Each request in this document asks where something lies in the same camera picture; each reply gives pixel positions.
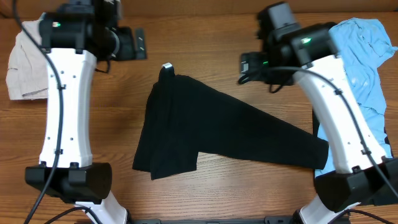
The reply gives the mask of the black t-shirt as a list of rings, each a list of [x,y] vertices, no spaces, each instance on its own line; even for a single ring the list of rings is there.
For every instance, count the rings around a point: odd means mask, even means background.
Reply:
[[[195,171],[200,152],[322,169],[328,143],[166,63],[147,100],[132,167],[161,179]]]

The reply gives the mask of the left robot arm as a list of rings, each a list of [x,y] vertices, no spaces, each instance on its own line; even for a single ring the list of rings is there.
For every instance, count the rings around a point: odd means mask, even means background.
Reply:
[[[99,61],[144,60],[144,31],[119,27],[119,1],[70,1],[39,23],[47,61],[45,140],[25,181],[41,195],[82,210],[92,223],[131,223],[111,191],[112,169],[94,162],[89,138],[91,81]]]

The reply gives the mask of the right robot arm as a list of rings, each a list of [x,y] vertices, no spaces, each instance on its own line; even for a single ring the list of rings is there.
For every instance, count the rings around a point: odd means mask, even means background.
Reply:
[[[239,84],[260,81],[271,93],[297,83],[310,100],[333,154],[334,171],[315,179],[315,198],[292,216],[266,223],[348,223],[357,206],[397,195],[397,159],[386,156],[354,98],[329,24],[301,27],[278,2],[257,16],[262,50],[241,56]]]

